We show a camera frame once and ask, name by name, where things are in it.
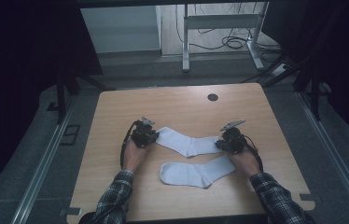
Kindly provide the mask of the black floor socket frame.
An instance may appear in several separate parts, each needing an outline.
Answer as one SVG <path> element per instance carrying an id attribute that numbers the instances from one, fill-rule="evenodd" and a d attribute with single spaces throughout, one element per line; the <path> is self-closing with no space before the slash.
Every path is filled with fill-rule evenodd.
<path id="1" fill-rule="evenodd" d="M 67 125 L 60 142 L 61 146 L 73 146 L 76 143 L 80 125 Z"/>

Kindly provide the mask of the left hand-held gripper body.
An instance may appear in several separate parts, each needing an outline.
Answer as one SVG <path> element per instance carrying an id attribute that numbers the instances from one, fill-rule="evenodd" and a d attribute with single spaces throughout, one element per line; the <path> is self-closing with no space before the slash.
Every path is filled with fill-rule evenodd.
<path id="1" fill-rule="evenodd" d="M 135 122 L 135 129 L 131 134 L 131 139 L 138 147 L 146 147 L 148 139 L 153 138 L 150 136 L 155 131 L 152 127 L 153 124 L 152 120 L 145 117 Z"/>

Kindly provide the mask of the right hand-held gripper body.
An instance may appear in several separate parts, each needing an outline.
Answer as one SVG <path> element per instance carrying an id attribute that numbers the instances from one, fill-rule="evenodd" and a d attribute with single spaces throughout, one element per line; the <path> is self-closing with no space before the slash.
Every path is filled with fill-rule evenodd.
<path id="1" fill-rule="evenodd" d="M 244 123 L 244 119 L 231 121 L 220 129 L 222 132 L 221 140 L 226 141 L 226 144 L 223 146 L 227 148 L 229 153 L 237 154 L 241 152 L 246 144 L 244 136 L 237 128 L 237 126 L 242 123 Z"/>

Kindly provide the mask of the black stand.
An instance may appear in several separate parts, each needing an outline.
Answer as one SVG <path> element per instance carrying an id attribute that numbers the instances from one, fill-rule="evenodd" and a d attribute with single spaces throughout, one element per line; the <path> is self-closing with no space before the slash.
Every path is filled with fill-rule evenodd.
<path id="1" fill-rule="evenodd" d="M 56 76 L 57 102 L 50 103 L 49 107 L 47 108 L 48 111 L 58 112 L 58 124 L 61 124 L 66 116 L 65 91 L 68 91 L 70 95 L 78 95 L 81 91 L 81 88 L 77 83 L 78 78 L 81 78 L 82 80 L 90 83 L 92 86 L 98 88 L 101 91 L 115 90 L 115 88 L 109 87 L 106 84 L 98 81 L 97 79 L 82 74 L 78 71 L 60 71 Z"/>
<path id="2" fill-rule="evenodd" d="M 256 77 L 259 83 L 261 79 L 271 75 L 273 71 L 278 68 L 286 58 L 287 55 L 281 53 L 268 67 L 264 68 L 263 65 L 259 66 L 258 70 L 260 70 L 260 73 L 254 75 L 253 77 L 246 78 L 245 80 L 243 80 L 243 82 Z M 317 67 L 314 64 L 312 56 L 307 56 L 300 62 L 291 64 L 287 69 L 279 73 L 277 76 L 274 76 L 268 81 L 262 81 L 261 85 L 263 87 L 271 87 L 292 75 L 297 75 L 295 81 L 292 84 L 294 91 L 301 92 L 305 91 L 306 89 L 310 90 L 309 108 L 314 118 L 320 120 L 318 105 L 320 97 L 320 80 L 317 73 Z"/>

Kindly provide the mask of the white metal desk frame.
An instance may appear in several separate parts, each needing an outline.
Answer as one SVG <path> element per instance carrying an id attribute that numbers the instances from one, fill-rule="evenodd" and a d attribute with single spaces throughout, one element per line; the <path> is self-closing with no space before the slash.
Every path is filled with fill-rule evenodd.
<path id="1" fill-rule="evenodd" d="M 265 19 L 265 13 L 269 3 L 262 5 L 259 13 L 254 14 L 236 14 L 236 15 L 203 15 L 190 16 L 188 14 L 188 5 L 185 5 L 185 15 L 183 19 L 183 51 L 182 51 L 182 69 L 189 71 L 189 43 L 188 31 L 197 29 L 231 29 L 231 28 L 249 28 L 254 33 L 246 40 L 247 49 L 252 60 L 259 71 L 264 69 L 262 60 L 258 56 L 257 41 L 262 23 Z"/>

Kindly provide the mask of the white power strip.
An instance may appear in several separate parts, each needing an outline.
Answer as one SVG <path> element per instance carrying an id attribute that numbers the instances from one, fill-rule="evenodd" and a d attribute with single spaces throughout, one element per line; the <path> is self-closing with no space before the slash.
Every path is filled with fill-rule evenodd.
<path id="1" fill-rule="evenodd" d="M 272 71 L 272 75 L 274 77 L 277 77 L 279 75 L 281 75 L 282 73 L 284 73 L 288 68 L 288 65 L 285 64 L 285 63 L 281 63 L 277 68 L 275 68 L 273 71 Z"/>

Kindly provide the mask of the metal floor rail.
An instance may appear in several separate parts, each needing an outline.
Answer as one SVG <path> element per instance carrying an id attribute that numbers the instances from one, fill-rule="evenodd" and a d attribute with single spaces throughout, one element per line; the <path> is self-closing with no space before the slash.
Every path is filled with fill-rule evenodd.
<path id="1" fill-rule="evenodd" d="M 312 106 L 308 102 L 307 97 L 302 92 L 296 93 L 297 98 L 300 100 L 301 106 L 311 122 L 314 130 L 317 133 L 318 138 L 320 139 L 325 151 L 328 154 L 328 157 L 333 164 L 338 176 L 344 184 L 348 194 L 349 194 L 349 169 L 346 166 L 344 160 L 342 159 L 338 149 L 335 147 L 332 139 L 329 137 L 323 123 L 318 120 L 312 112 Z"/>
<path id="2" fill-rule="evenodd" d="M 35 172 L 29 182 L 28 187 L 26 188 L 26 191 L 23 193 L 19 206 L 16 209 L 14 216 L 10 221 L 10 224 L 26 224 L 26 221 L 30 216 L 35 204 L 38 193 L 44 183 L 52 160 L 56 154 L 59 144 L 61 143 L 65 128 L 67 127 L 69 119 L 73 114 L 75 103 L 76 99 L 70 100 L 63 120 L 56 125 L 56 129 L 49 140 L 49 144 L 46 147 L 44 154 L 35 169 Z"/>

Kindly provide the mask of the person's right hand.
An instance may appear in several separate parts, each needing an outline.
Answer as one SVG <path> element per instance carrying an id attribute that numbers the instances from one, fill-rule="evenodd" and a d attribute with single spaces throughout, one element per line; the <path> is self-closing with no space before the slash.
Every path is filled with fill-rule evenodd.
<path id="1" fill-rule="evenodd" d="M 258 161 L 249 151 L 244 150 L 242 153 L 230 154 L 229 158 L 237 170 L 242 171 L 247 177 L 260 173 Z"/>

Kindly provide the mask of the white panel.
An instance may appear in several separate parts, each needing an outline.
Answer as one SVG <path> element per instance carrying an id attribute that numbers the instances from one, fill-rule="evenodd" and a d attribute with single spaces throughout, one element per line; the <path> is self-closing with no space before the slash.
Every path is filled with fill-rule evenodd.
<path id="1" fill-rule="evenodd" d="M 161 49 L 161 9 L 157 6 L 80 11 L 97 53 Z"/>

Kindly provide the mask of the person's left hand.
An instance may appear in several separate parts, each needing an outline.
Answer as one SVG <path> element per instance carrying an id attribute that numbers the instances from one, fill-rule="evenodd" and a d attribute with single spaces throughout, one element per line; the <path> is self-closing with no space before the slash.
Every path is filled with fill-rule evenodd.
<path id="1" fill-rule="evenodd" d="M 133 140 L 126 143 L 122 170 L 136 173 L 140 165 L 145 160 L 149 147 L 138 147 Z"/>

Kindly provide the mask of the white sock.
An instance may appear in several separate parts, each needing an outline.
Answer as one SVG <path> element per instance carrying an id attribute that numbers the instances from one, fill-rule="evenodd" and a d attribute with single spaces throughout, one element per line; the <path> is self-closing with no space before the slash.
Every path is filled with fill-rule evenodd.
<path id="1" fill-rule="evenodd" d="M 216 147 L 216 141 L 219 140 L 218 136 L 190 137 L 168 127 L 159 129 L 158 133 L 157 144 L 167 147 L 186 158 L 222 152 L 221 149 Z"/>
<path id="2" fill-rule="evenodd" d="M 227 155 L 203 164 L 166 162 L 161 166 L 160 179 L 164 184 L 206 189 L 218 179 L 236 170 Z"/>

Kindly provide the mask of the dark curtain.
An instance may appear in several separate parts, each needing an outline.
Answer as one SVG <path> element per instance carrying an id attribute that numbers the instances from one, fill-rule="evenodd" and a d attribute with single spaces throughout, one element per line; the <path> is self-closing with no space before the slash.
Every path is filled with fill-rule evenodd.
<path id="1" fill-rule="evenodd" d="M 99 75 L 77 0 L 0 0 L 0 174 L 58 75 Z"/>
<path id="2" fill-rule="evenodd" d="M 295 62 L 309 62 L 293 87 L 328 84 L 328 101 L 349 124 L 349 0 L 272 0 L 262 32 Z"/>

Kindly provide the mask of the grey tape piece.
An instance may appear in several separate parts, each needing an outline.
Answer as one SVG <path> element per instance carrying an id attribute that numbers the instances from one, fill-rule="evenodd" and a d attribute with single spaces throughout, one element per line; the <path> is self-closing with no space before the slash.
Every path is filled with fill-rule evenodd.
<path id="1" fill-rule="evenodd" d="M 313 194 L 306 194 L 306 193 L 301 193 L 300 199 L 302 201 L 309 201 L 309 202 L 318 202 L 319 201 L 318 197 L 315 197 Z"/>

